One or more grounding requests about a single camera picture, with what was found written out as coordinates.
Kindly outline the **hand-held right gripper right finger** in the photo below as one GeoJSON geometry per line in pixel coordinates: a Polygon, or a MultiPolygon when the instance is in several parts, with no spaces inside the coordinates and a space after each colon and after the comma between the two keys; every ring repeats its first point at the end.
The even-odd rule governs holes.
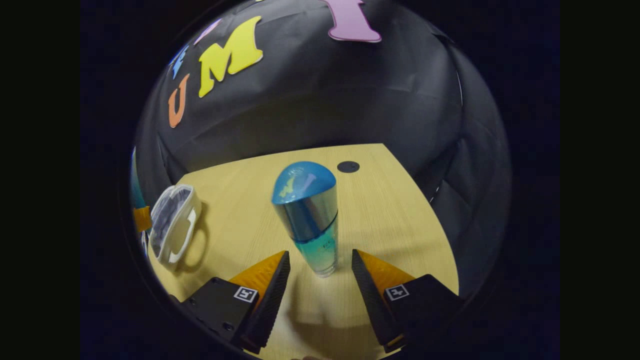
{"type": "Polygon", "coordinates": [[[462,309],[462,299],[431,274],[415,277],[360,249],[352,250],[351,269],[386,353],[429,344],[462,309]]]}

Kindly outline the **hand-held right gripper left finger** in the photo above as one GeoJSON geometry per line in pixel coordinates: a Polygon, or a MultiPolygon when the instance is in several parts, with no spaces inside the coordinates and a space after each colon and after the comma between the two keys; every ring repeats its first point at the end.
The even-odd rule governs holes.
{"type": "Polygon", "coordinates": [[[229,280],[212,277],[181,307],[206,332],[259,354],[274,328],[290,270],[290,253],[279,251],[229,280]]]}

